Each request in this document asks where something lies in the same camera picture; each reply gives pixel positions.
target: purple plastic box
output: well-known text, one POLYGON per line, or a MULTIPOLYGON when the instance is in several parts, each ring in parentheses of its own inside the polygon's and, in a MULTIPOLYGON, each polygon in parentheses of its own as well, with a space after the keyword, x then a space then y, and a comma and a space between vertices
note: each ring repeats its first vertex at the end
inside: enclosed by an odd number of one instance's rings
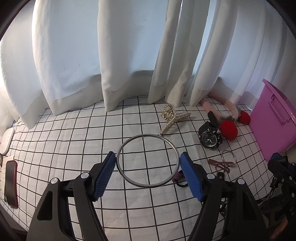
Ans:
POLYGON ((274 85, 265 84, 250 117, 250 128, 266 161, 275 152, 281 153, 296 142, 296 109, 274 85))

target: black sport watch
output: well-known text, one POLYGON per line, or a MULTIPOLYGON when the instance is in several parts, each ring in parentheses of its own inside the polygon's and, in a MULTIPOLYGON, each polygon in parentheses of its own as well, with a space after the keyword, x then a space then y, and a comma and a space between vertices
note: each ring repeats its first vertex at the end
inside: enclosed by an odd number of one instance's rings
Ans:
POLYGON ((210 111, 207 116, 209 117, 210 122, 207 121, 198 129, 198 138, 203 147, 215 149, 218 148, 223 140, 218 129, 218 121, 213 112, 210 111))

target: red pom-pom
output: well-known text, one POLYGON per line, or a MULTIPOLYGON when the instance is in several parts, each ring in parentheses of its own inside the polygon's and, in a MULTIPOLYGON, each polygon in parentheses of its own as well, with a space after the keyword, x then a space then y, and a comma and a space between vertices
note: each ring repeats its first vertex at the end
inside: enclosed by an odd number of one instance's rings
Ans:
POLYGON ((220 131, 228 140, 234 140, 237 137, 237 127, 234 122, 224 120, 220 124, 220 131))
POLYGON ((244 110, 241 111, 241 116, 238 118, 237 120, 238 122, 247 125, 250 123, 251 118, 249 116, 249 114, 247 112, 245 112, 244 110))

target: blue gripper pad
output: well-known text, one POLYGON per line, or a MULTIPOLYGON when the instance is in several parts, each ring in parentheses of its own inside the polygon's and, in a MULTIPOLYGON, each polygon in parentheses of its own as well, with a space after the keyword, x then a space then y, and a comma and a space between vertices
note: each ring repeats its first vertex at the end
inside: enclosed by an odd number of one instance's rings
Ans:
POLYGON ((200 202, 203 200, 204 194, 202 192, 202 184, 196 172, 193 169, 193 161, 188 156, 187 152, 180 155, 180 165, 188 186, 191 190, 193 197, 196 197, 200 202))
POLYGON ((103 196, 106 186, 115 168, 115 164, 116 164, 115 153, 112 153, 110 157, 105 161, 104 161, 105 165, 94 183, 93 197, 96 201, 99 199, 99 197, 103 196))

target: checkered tablecloth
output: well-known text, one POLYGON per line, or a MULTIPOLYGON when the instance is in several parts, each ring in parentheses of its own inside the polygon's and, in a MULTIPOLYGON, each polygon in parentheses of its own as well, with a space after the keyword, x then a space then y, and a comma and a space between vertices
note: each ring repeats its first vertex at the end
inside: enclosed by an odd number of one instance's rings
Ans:
MULTIPOLYGON (((210 98, 208 101, 228 115, 221 103, 210 98)), ((126 139, 142 133, 158 134, 165 125, 161 117, 164 106, 164 100, 147 104, 147 97, 139 96, 124 100, 111 112, 105 111, 103 101, 58 116, 46 109, 33 129, 25 127, 22 121, 15 123, 16 132, 7 156, 14 155, 18 163, 19 209, 9 207, 3 200, 1 205, 28 229, 40 197, 53 177, 74 179, 95 163, 102 162, 109 151, 116 153, 126 139)), ((245 105, 238 106, 249 112, 245 105)), ((201 146, 197 136, 198 128, 208 119, 205 110, 185 102, 175 110, 191 112, 189 118, 178 122, 164 135, 180 153, 187 151, 206 172, 215 173, 207 159, 221 161, 222 150, 232 150, 238 165, 231 168, 226 180, 243 178, 256 199, 270 191, 272 174, 267 170, 267 162, 249 126, 237 123, 235 141, 224 140, 218 149, 209 150, 201 146)), ((160 182, 175 169, 173 150, 155 138, 136 139, 123 153, 121 166, 126 175, 140 183, 160 182)), ((225 157, 232 160, 229 153, 225 157)), ((82 240, 74 199, 70 198, 69 202, 75 236, 82 240)), ((137 188, 123 180, 116 167, 103 197, 94 206, 110 241, 186 240, 201 209, 188 187, 180 188, 169 182, 153 189, 137 188)), ((219 216, 213 239, 219 239, 223 223, 219 216)))

